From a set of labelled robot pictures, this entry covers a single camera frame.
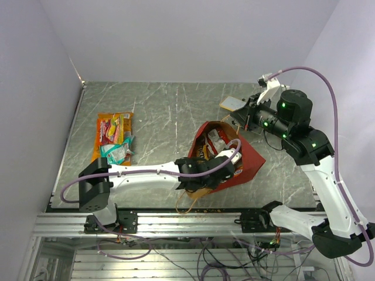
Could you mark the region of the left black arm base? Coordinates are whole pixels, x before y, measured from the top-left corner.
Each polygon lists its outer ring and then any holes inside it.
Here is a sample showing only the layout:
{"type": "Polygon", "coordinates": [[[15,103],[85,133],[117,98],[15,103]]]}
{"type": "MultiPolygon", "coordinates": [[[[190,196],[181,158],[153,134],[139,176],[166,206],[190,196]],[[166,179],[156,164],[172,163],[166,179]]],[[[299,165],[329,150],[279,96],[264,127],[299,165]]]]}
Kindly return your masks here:
{"type": "MultiPolygon", "coordinates": [[[[114,223],[102,224],[110,231],[124,234],[136,234],[138,228],[138,216],[133,211],[120,211],[114,223]]],[[[105,230],[99,226],[94,215],[89,215],[84,224],[85,234],[104,234],[105,230]]]]}

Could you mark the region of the red paper bag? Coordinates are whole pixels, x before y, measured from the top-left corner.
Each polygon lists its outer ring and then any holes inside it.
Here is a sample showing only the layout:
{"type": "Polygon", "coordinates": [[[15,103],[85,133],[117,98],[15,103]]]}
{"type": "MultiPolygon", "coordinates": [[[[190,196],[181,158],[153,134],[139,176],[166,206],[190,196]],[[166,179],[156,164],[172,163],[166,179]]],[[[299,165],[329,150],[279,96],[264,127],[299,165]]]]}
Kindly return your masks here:
{"type": "Polygon", "coordinates": [[[228,159],[225,156],[218,158],[213,156],[208,160],[196,157],[197,141],[214,128],[224,130],[230,140],[227,146],[236,144],[235,150],[241,153],[242,158],[238,164],[233,165],[230,161],[219,170],[206,176],[183,178],[179,188],[184,189],[185,194],[193,200],[192,205],[195,205],[198,199],[206,195],[251,181],[265,163],[265,159],[231,125],[220,121],[207,121],[198,129],[188,157],[176,161],[181,173],[203,173],[228,159]],[[243,166],[243,172],[239,176],[233,177],[239,166],[243,166]]]}

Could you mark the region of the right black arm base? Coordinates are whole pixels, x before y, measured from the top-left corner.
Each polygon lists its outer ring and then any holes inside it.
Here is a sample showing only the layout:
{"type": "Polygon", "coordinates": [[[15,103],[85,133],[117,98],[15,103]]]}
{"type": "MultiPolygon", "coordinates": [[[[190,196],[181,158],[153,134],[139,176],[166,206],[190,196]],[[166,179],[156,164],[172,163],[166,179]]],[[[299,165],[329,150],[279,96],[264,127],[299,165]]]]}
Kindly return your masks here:
{"type": "Polygon", "coordinates": [[[234,223],[241,226],[243,233],[265,232],[270,228],[270,216],[262,209],[241,213],[234,223]]]}

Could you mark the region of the orange kettle chips bag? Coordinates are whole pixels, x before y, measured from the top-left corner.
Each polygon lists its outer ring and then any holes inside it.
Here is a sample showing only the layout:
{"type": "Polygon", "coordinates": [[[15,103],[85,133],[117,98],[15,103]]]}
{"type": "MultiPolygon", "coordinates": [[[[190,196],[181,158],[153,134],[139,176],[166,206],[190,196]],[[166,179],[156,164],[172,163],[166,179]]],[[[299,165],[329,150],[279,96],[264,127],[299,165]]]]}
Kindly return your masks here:
{"type": "MultiPolygon", "coordinates": [[[[94,142],[93,155],[92,155],[92,158],[91,158],[92,162],[94,160],[98,159],[99,157],[101,157],[100,156],[100,145],[98,143],[99,118],[111,118],[112,115],[115,115],[115,116],[122,115],[124,117],[124,139],[125,139],[126,136],[133,135],[132,134],[132,117],[133,117],[132,112],[99,113],[97,115],[97,120],[96,120],[96,138],[95,138],[95,142],[94,142]]],[[[124,164],[121,164],[121,166],[130,166],[131,165],[131,157],[130,157],[129,161],[126,161],[124,164]]]]}

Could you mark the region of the red yellow snack packet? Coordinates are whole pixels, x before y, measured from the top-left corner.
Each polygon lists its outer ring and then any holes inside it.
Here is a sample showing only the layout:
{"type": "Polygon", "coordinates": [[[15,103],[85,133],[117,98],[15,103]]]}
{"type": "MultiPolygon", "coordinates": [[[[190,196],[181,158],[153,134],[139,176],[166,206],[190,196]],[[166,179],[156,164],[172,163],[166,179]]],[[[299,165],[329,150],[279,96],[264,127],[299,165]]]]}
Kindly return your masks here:
{"type": "Polygon", "coordinates": [[[98,143],[104,145],[120,145],[124,141],[124,117],[112,115],[111,118],[99,118],[98,143]]]}

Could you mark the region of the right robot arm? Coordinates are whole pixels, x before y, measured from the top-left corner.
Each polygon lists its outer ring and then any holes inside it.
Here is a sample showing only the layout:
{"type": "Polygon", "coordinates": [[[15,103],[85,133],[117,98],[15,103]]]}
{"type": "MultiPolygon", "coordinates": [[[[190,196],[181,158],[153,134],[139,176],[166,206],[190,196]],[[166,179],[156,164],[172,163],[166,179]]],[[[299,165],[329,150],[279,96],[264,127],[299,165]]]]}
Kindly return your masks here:
{"type": "Polygon", "coordinates": [[[335,177],[334,149],[328,137],[309,124],[313,102],[300,90],[286,90],[272,109],[270,101],[259,103],[259,97],[252,95],[231,117],[246,131],[261,128],[280,138],[282,150],[306,174],[326,213],[326,218],[318,219],[273,201],[263,206],[259,227],[267,232],[276,227],[296,232],[330,259],[353,254],[366,238],[374,238],[374,224],[359,210],[352,212],[349,195],[341,193],[344,185],[335,177]]]}

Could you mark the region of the teal snack packet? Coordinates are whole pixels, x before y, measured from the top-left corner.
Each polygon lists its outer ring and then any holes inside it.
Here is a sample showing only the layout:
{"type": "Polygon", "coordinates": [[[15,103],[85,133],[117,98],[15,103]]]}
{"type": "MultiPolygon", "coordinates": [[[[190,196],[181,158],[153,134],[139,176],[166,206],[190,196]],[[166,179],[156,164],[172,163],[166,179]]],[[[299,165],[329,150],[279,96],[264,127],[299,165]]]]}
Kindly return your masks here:
{"type": "Polygon", "coordinates": [[[133,135],[126,136],[123,143],[120,145],[103,145],[100,146],[100,156],[107,159],[108,164],[121,165],[130,160],[134,155],[131,150],[131,145],[134,140],[133,135]]]}

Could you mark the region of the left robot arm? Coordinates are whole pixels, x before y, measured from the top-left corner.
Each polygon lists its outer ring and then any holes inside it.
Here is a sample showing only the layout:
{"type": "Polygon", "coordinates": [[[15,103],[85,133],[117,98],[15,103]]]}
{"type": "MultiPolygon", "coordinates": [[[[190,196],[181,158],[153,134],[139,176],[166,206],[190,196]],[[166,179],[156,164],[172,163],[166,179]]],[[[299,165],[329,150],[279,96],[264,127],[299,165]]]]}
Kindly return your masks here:
{"type": "Polygon", "coordinates": [[[105,232],[114,232],[120,224],[115,196],[155,188],[189,193],[214,190],[234,176],[241,156],[230,158],[233,152],[225,150],[210,160],[183,157],[151,166],[111,165],[106,158],[98,158],[79,174],[79,210],[93,213],[105,232]]]}

